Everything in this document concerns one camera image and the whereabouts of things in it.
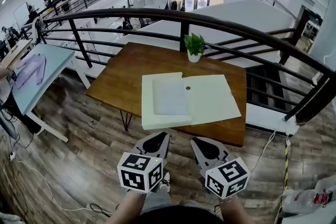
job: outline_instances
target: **table leg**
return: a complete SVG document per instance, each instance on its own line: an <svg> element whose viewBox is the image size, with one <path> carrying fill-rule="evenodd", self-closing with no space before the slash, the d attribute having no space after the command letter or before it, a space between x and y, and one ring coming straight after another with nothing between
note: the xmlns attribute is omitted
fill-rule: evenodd
<svg viewBox="0 0 336 224"><path fill-rule="evenodd" d="M57 132L54 128L50 127L47 123L45 123L43 120L41 120L33 112L30 111L26 115L28 117L30 117L33 121L35 121L38 125L40 125L41 128L46 129L49 133L52 133L57 138L61 139L64 142L68 142L69 141L69 139L67 137L65 137L61 133Z"/></svg>
<svg viewBox="0 0 336 224"><path fill-rule="evenodd" d="M88 89L91 86L91 84L90 84L88 78L85 76L84 72L80 69L75 57L72 58L71 64L72 64L72 67L76 70L78 76L82 80L85 87Z"/></svg>
<svg viewBox="0 0 336 224"><path fill-rule="evenodd" d="M132 119L133 115L131 115L129 120L128 120L128 113L126 113L126 121L124 121L124 117L122 116L121 110L120 110L120 115L121 115L121 119L122 119L122 124L124 125L125 131L127 132L128 131L128 126L130 125L130 122L131 122L131 119Z"/></svg>

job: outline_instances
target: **paper sheet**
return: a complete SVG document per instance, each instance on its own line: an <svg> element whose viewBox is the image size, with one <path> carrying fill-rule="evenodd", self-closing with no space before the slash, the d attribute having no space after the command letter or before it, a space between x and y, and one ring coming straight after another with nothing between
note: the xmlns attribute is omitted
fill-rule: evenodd
<svg viewBox="0 0 336 224"><path fill-rule="evenodd" d="M153 80L154 114L189 115L182 78Z"/></svg>
<svg viewBox="0 0 336 224"><path fill-rule="evenodd" d="M190 115L155 115L153 80L182 78L182 73L165 73L142 76L142 127L144 130L185 126L191 124Z"/></svg>

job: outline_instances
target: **whiteboard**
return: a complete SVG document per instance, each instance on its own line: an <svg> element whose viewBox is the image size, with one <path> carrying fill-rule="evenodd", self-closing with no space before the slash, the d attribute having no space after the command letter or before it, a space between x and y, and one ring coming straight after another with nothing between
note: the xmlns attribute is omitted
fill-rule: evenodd
<svg viewBox="0 0 336 224"><path fill-rule="evenodd" d="M13 12L14 18L18 27L21 27L29 20L29 11L27 3L23 3L18 9Z"/></svg>

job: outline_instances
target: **shoe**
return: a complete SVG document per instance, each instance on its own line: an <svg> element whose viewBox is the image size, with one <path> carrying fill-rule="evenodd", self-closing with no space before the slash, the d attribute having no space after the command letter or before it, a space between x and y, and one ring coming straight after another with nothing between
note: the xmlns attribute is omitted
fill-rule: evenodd
<svg viewBox="0 0 336 224"><path fill-rule="evenodd" d="M167 193L170 192L170 174L167 172L164 178L159 183L159 189L166 190Z"/></svg>

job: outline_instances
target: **cardboard sheet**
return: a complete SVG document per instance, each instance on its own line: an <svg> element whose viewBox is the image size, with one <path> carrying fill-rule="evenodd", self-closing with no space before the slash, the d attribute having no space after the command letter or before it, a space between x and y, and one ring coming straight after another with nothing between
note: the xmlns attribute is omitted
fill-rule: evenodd
<svg viewBox="0 0 336 224"><path fill-rule="evenodd" d="M142 77L142 127L145 130L203 124L240 116L224 75L182 78L180 72Z"/></svg>
<svg viewBox="0 0 336 224"><path fill-rule="evenodd" d="M202 124L240 117L240 111L224 75L183 78L192 123Z"/></svg>

